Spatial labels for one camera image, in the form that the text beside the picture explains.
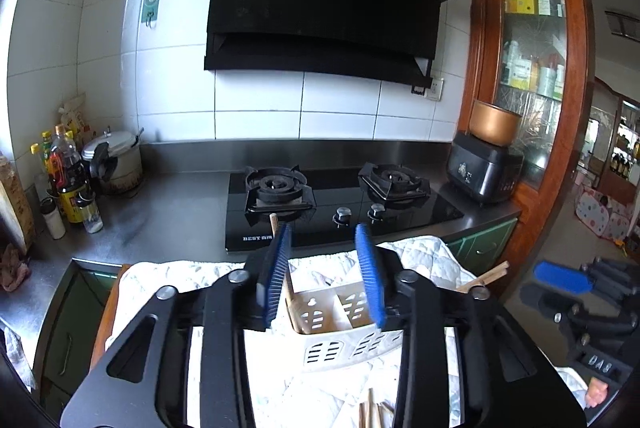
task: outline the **hand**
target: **hand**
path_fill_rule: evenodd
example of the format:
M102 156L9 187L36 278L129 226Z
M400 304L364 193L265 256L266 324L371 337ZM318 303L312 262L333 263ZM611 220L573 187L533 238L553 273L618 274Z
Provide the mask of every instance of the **hand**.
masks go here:
M584 400L587 403L587 407L594 408L597 405L603 403L603 401L607 398L608 388L609 385L607 383L600 381L600 379L591 378L589 387L587 389L587 395L584 397Z

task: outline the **screw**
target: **screw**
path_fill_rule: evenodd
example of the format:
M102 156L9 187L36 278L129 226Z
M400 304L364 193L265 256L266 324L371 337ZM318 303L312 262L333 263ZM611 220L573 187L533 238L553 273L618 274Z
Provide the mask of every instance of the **screw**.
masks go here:
M418 281L418 273L411 269L405 269L404 271L400 271L398 278L404 283L414 283Z
M156 291L156 298L158 298L159 300L169 300L173 298L177 292L178 290L175 287L171 285L165 285L164 287L160 287Z
M229 273L229 281L231 283L242 283L247 278L249 278L249 271L245 271L244 269L236 269Z
M489 289L484 285L474 285L471 287L469 293L474 297L474 300L486 300L491 296Z

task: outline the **glass cabinet door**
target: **glass cabinet door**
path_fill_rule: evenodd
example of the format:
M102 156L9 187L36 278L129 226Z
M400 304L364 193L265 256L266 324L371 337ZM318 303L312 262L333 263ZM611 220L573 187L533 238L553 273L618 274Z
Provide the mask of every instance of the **glass cabinet door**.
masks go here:
M566 71L564 0L504 0L495 104L522 115L513 147L522 180L540 188L551 154Z

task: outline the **stove knob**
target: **stove knob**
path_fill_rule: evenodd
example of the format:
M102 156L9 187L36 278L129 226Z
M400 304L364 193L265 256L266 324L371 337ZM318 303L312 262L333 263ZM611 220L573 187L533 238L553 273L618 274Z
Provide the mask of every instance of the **stove knob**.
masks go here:
M382 218L382 214L385 212L385 206L382 204L371 204L370 217Z
M338 222L347 223L351 220L351 210L348 207L339 207L335 210L335 216Z

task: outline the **countertop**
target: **countertop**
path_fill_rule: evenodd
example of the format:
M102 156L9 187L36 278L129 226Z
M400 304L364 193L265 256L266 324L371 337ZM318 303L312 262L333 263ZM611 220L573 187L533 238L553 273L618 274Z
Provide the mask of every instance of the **countertop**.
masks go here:
M520 214L511 202L479 206L446 182L442 165L412 169L427 176L431 188L465 216L412 231L410 236L433 234L453 241ZM141 261L243 261L224 247L228 179L229 173L220 172L149 176L132 197L98 199L104 222L98 233L88 234L82 225L67 225L59 240L46 231L40 233L29 251L29 279L13 293L0 293L0 317L22 338L31 365L47 310L73 259L100 264L104 272Z

